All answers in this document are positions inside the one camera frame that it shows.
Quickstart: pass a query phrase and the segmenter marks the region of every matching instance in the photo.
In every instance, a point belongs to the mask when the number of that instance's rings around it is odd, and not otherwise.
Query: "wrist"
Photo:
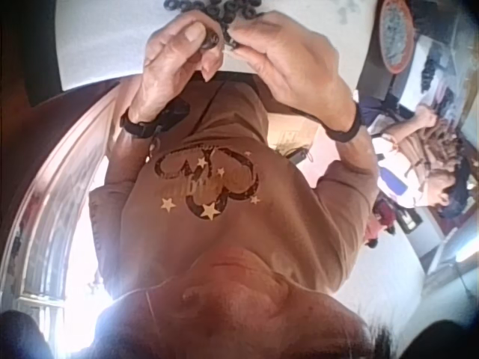
[[[353,127],[356,118],[356,104],[353,99],[346,101],[331,116],[321,119],[325,126],[338,132],[348,132]]]
[[[420,129],[424,129],[426,128],[427,126],[425,126],[422,121],[421,121],[421,118],[419,116],[414,116],[411,120],[410,120],[410,123],[411,123],[411,126],[414,127],[414,130],[415,131],[418,131]]]

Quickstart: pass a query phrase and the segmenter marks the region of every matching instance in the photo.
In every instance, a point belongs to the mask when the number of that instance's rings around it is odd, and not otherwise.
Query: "red object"
[[[396,213],[394,210],[386,203],[385,200],[380,200],[378,203],[376,203],[375,208],[374,208],[374,213],[379,215],[381,219],[379,222],[383,225],[389,228],[394,224],[394,221],[396,221]]]
[[[397,5],[404,14],[404,18],[406,19],[406,28],[407,28],[407,40],[406,40],[406,48],[404,49],[404,55],[402,61],[397,65],[389,64],[386,60],[386,56],[384,53],[384,46],[382,43],[383,39],[383,29],[384,26],[384,18],[385,18],[385,9],[392,4]],[[404,0],[385,0],[382,4],[381,14],[379,15],[379,44],[381,45],[381,56],[384,65],[388,69],[388,71],[394,75],[401,73],[406,69],[409,62],[411,62],[412,54],[414,52],[414,25],[412,23],[412,15],[411,11],[407,7]]]

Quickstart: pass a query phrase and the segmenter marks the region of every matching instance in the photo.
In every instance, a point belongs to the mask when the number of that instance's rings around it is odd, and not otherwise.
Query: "bright light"
[[[471,255],[479,251],[479,237],[471,240],[467,245],[462,247],[456,254],[456,262],[461,263],[467,260]]]

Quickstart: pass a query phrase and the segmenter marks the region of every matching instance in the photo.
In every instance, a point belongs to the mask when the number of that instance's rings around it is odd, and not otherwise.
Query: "hair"
[[[439,215],[442,218],[456,218],[463,213],[467,206],[467,200],[469,198],[469,191],[467,189],[467,182],[471,175],[471,166],[469,161],[463,157],[461,163],[456,167],[454,177],[456,182],[453,186],[446,189],[446,193],[449,194],[449,204],[439,209]]]

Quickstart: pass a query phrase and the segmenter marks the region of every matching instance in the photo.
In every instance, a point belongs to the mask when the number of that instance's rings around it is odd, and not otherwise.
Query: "black bracelet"
[[[361,129],[362,126],[362,116],[361,116],[361,111],[359,110],[359,106],[357,103],[355,103],[356,106],[356,114],[354,116],[354,122],[351,126],[351,128],[347,132],[342,132],[342,131],[335,131],[333,129],[330,129],[328,126],[326,126],[322,120],[319,118],[311,115],[311,114],[306,114],[305,112],[298,111],[296,109],[293,109],[297,114],[301,114],[305,116],[306,118],[318,122],[322,127],[324,127],[326,134],[328,135],[329,138],[331,138],[333,141],[336,142],[341,142],[345,144],[346,142],[351,141],[354,137],[357,136],[359,130]]]

